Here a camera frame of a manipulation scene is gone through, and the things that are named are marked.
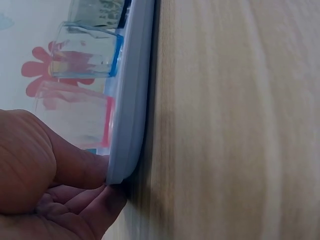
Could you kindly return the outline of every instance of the pink flower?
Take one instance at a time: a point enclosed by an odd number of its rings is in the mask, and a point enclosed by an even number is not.
[[[48,50],[51,52],[54,42],[50,42],[48,45]],[[79,79],[79,78],[56,78],[51,75],[50,65],[51,65],[51,57],[50,54],[40,46],[35,47],[32,50],[32,55],[40,60],[38,61],[28,61],[23,64],[21,73],[24,77],[33,78],[38,77],[34,81],[32,81],[28,87],[26,88],[26,95],[29,97],[35,97],[38,91],[39,86],[43,81],[53,81],[60,82],[64,84],[69,84],[73,86],[78,86],[78,83],[91,85],[95,80],[93,78],[90,79]]]

